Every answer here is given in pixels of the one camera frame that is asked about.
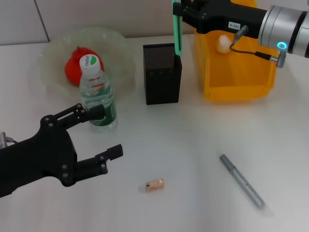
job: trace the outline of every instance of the green pen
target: green pen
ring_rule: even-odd
[[[172,0],[172,7],[177,0]],[[182,30],[182,18],[173,15],[173,25],[174,25],[174,41],[175,41],[175,53],[178,56],[182,55],[183,52],[183,30]]]

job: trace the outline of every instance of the yellow container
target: yellow container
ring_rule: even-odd
[[[254,0],[232,2],[256,7]],[[250,100],[266,96],[274,87],[276,63],[232,51],[217,52],[216,42],[221,35],[227,35],[233,41],[234,34],[225,31],[211,31],[205,35],[195,33],[195,54],[205,99]],[[248,37],[242,37],[234,48],[278,55],[276,50],[259,46],[257,39]]]

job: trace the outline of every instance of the pen holder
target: pen holder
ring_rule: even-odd
[[[176,103],[179,98],[182,62],[175,44],[144,45],[146,104]]]

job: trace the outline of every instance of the small wooden block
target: small wooden block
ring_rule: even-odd
[[[164,180],[163,179],[158,179],[158,180],[153,180],[150,182],[146,183],[146,191],[152,191],[155,189],[160,189],[164,187]]]

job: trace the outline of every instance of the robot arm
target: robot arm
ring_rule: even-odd
[[[245,36],[262,46],[309,58],[309,15],[279,6],[268,11],[237,5],[230,0],[182,0],[173,4],[173,14],[206,34],[213,30],[237,33],[248,27]]]
[[[106,161],[121,157],[122,146],[117,145],[93,158],[77,161],[67,132],[68,128],[78,123],[103,116],[103,105],[86,111],[81,104],[77,104],[56,115],[43,117],[39,131],[32,138],[17,144],[6,146],[8,137],[1,133],[0,197],[46,176],[53,176],[69,187],[77,181],[106,174]]]

